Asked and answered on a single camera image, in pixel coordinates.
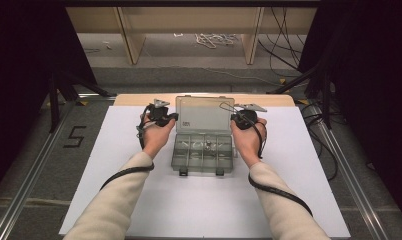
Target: gray floor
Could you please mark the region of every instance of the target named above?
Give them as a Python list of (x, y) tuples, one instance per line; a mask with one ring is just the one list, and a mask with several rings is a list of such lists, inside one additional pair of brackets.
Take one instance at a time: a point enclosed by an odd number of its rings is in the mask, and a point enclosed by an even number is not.
[[(270, 65), (277, 69), (279, 74), (299, 74), (280, 61), (273, 59), (270, 62), (269, 54), (260, 46), (257, 48), (254, 64), (247, 65), (240, 40), (231, 46), (220, 45), (216, 49), (208, 49), (197, 44), (193, 34), (184, 34), (181, 37), (175, 37), (173, 34), (149, 35), (138, 64), (130, 66), (119, 35), (82, 34), (79, 37), (99, 85), (110, 92), (263, 93), (275, 89), (281, 79), (292, 79), (274, 74)], [(290, 40), (295, 49), (302, 49), (302, 44), (296, 36), (291, 36)], [(261, 36), (261, 41), (266, 44), (268, 40)], [(285, 42), (280, 41), (279, 44), (285, 45)], [(295, 64), (287, 50), (276, 49), (276, 54)], [(288, 94), (294, 99), (304, 99), (304, 87), (305, 85), (291, 89)], [(77, 89), (80, 93), (90, 93), (81, 87)], [(92, 100), (85, 102), (83, 106), (78, 104), (73, 107), (9, 239), (61, 239), (58, 231), (62, 220), (80, 181), (108, 106), (112, 104), (112, 101)], [(311, 113), (307, 109), (305, 115), (309, 114)], [(365, 165), (368, 160), (361, 146), (350, 127), (343, 123), (341, 116), (334, 116), (333, 133), (382, 221), (389, 239), (402, 239), (400, 210), (379, 176)], [(49, 124), (49, 107), (44, 104), (21, 154), (0, 185), (0, 218), (38, 156), (48, 136)], [(68, 138), (74, 126), (86, 126), (85, 129), (75, 132), (84, 136), (81, 146), (64, 148), (65, 145), (76, 143)], [(320, 133), (317, 126), (312, 129)], [(320, 152), (317, 142), (313, 142)], [(325, 173), (330, 175), (334, 168), (330, 154), (323, 150), (320, 160)], [(330, 181), (330, 185), (352, 239), (373, 239), (342, 175), (338, 174)]]

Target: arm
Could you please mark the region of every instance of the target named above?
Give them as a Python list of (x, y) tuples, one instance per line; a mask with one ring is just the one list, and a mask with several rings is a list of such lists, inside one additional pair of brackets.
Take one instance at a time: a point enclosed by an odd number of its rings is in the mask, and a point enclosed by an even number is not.
[[(168, 125), (152, 125), (144, 133), (145, 148), (120, 169), (151, 166), (154, 157), (167, 143), (175, 120)], [(124, 239), (130, 216), (141, 195), (149, 172), (136, 172), (109, 182), (89, 203), (64, 239)]]
[[(261, 118), (258, 121), (267, 123)], [(263, 124), (257, 123), (256, 127), (264, 139), (266, 131)], [(254, 129), (240, 130), (234, 121), (231, 122), (231, 129), (235, 146), (250, 169), (251, 178), (261, 185), (296, 195), (271, 166), (258, 158), (260, 141)], [(256, 189), (256, 192), (269, 222), (273, 239), (329, 239), (300, 204), (259, 189)]]

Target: long sleeve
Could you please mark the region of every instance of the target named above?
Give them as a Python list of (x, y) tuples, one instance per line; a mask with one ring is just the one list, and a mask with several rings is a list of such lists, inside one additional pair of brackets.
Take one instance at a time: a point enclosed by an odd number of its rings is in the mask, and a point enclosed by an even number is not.
[[(296, 195), (269, 165), (259, 162), (250, 168), (251, 178), (259, 184), (276, 187)], [(269, 221), (273, 239), (329, 239), (300, 204), (279, 195), (256, 189)]]
[[(151, 164), (150, 156), (140, 152), (120, 170)], [(124, 239), (148, 174), (127, 174), (108, 183), (92, 199), (64, 239)]]

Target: box lid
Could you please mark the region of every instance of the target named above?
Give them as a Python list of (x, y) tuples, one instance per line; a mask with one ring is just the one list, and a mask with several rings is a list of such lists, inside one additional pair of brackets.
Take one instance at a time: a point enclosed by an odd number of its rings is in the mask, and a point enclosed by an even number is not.
[(176, 131), (230, 135), (230, 116), (234, 103), (233, 98), (226, 97), (177, 96), (179, 121), (176, 122)]

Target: white table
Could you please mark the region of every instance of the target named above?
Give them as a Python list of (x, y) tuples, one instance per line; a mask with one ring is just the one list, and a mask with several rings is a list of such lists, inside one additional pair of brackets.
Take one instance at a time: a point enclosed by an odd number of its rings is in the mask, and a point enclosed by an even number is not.
[[(66, 234), (104, 181), (140, 151), (136, 139), (142, 106), (112, 106), (108, 110), (60, 234)], [(271, 164), (313, 211), (333, 238), (350, 234), (339, 211), (307, 129), (296, 107), (267, 107), (263, 161)], [(171, 167), (175, 131), (155, 159), (132, 215), (127, 236), (147, 238), (270, 238), (261, 205), (247, 180), (242, 159), (224, 177), (190, 173), (179, 177)]]

